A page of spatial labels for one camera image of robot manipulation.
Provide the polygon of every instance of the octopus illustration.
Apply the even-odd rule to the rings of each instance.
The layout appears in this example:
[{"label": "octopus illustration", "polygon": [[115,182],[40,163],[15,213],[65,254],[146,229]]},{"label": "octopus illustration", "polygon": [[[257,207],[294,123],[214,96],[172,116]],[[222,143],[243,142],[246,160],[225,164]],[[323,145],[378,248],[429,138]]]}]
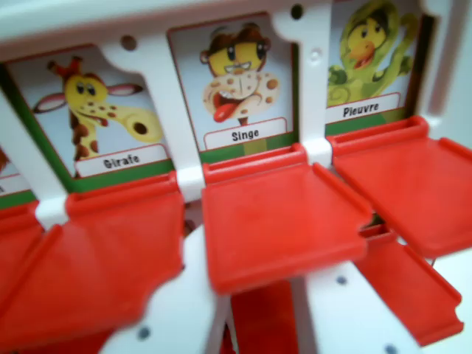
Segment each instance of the octopus illustration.
[{"label": "octopus illustration", "polygon": [[[378,70],[405,27],[403,40],[395,48],[390,64]],[[341,35],[341,66],[331,66],[328,76],[328,107],[376,97],[413,67],[405,55],[418,34],[418,19],[412,13],[399,18],[388,0],[372,0],[353,13]]]}]

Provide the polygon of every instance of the hole in plastic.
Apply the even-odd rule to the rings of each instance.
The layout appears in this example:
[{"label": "hole in plastic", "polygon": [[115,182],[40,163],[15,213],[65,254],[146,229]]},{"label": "hole in plastic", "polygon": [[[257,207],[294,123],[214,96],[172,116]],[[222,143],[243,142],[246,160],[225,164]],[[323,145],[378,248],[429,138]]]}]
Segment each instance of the hole in plastic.
[{"label": "hole in plastic", "polygon": [[340,285],[346,285],[347,284],[347,279],[346,279],[346,277],[340,275],[339,277],[336,278],[336,282]]},{"label": "hole in plastic", "polygon": [[303,16],[303,7],[300,4],[295,4],[292,6],[292,10],[290,11],[290,14],[294,20],[299,20]]},{"label": "hole in plastic", "polygon": [[132,35],[123,35],[120,42],[121,46],[129,52],[134,51],[138,47],[138,42]]},{"label": "hole in plastic", "polygon": [[150,329],[149,327],[142,327],[138,331],[138,339],[140,341],[146,340],[150,336]]},{"label": "hole in plastic", "polygon": [[397,348],[395,348],[393,345],[388,344],[385,346],[385,353],[386,354],[398,354]]}]

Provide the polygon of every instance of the monkey illustration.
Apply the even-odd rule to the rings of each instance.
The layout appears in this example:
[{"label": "monkey illustration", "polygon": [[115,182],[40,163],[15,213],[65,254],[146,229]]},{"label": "monkey illustration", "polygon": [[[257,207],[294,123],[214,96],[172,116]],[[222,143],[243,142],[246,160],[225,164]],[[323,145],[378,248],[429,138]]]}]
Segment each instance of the monkey illustration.
[{"label": "monkey illustration", "polygon": [[204,89],[205,108],[216,122],[238,119],[248,124],[251,115],[270,108],[280,93],[279,80],[262,72],[271,40],[263,37],[254,23],[244,24],[238,33],[219,27],[211,34],[211,44],[200,54],[213,76]]}]

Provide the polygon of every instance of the giraffe ear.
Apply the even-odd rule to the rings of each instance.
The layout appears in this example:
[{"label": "giraffe ear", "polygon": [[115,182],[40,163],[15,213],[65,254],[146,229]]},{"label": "giraffe ear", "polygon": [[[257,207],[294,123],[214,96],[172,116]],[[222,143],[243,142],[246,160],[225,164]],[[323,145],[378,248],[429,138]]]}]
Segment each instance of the giraffe ear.
[{"label": "giraffe ear", "polygon": [[34,113],[46,113],[64,107],[66,104],[66,96],[63,93],[50,94],[41,98],[32,111]]},{"label": "giraffe ear", "polygon": [[142,91],[140,85],[134,83],[122,83],[120,85],[108,86],[108,93],[112,96],[131,96]]}]

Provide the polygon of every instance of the red flap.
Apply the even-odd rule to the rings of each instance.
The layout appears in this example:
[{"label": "red flap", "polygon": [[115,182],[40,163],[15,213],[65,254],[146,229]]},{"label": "red flap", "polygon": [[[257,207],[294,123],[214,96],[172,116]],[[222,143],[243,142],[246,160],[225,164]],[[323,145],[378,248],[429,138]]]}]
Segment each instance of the red flap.
[{"label": "red flap", "polygon": [[336,171],[425,257],[472,246],[472,151],[421,117],[328,138]]},{"label": "red flap", "polygon": [[422,257],[384,226],[364,232],[367,257],[356,262],[379,296],[421,345],[459,333],[464,324],[455,309],[460,294]]},{"label": "red flap", "polygon": [[67,210],[70,221],[48,232],[0,302],[0,349],[130,324],[182,269],[175,173],[72,195]]},{"label": "red flap", "polygon": [[38,202],[0,210],[0,301],[17,267],[37,246],[43,228],[36,221]]},{"label": "red flap", "polygon": [[240,353],[298,354],[288,281],[235,294],[231,304]]},{"label": "red flap", "polygon": [[369,204],[301,145],[204,165],[209,277],[233,293],[362,257]]}]

